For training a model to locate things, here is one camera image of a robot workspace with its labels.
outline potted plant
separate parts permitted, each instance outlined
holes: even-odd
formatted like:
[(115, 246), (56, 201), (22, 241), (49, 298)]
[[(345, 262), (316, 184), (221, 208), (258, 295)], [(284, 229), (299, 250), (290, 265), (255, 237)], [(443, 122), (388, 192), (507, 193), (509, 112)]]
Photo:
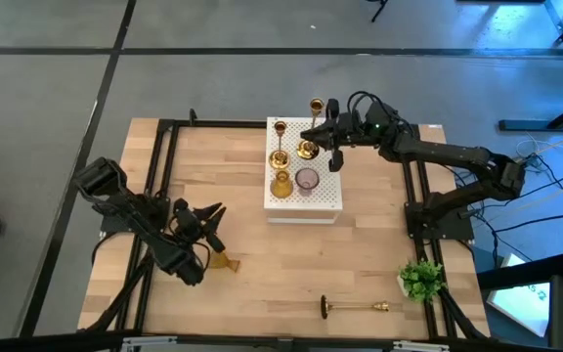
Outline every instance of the potted plant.
[(399, 270), (397, 282), (403, 294), (415, 302), (428, 301), (438, 294), (442, 287), (446, 287), (440, 277), (442, 264), (421, 260), (418, 263), (408, 263)]

